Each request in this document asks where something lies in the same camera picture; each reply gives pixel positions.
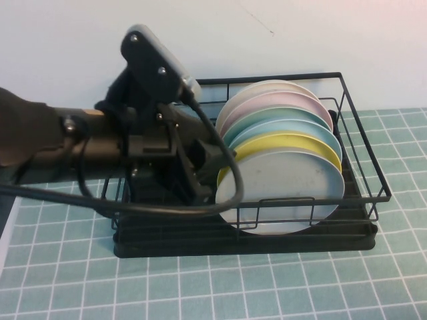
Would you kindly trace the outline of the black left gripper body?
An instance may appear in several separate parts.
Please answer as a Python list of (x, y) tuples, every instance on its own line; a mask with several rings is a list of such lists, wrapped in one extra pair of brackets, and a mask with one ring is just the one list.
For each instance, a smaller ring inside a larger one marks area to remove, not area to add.
[(206, 122), (172, 104), (150, 102), (138, 109), (128, 138), (128, 156), (139, 173), (131, 180), (137, 202), (150, 205), (197, 204), (195, 140), (214, 144)]

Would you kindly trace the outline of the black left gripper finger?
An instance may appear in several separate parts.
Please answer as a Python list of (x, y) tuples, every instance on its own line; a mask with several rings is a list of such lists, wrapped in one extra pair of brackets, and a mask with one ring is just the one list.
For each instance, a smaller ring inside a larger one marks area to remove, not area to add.
[(219, 169), (200, 169), (193, 176), (198, 182), (201, 194), (197, 196), (197, 204), (211, 203), (217, 191)]
[(230, 166), (230, 161), (218, 145), (195, 140), (195, 160), (197, 173), (218, 173)]

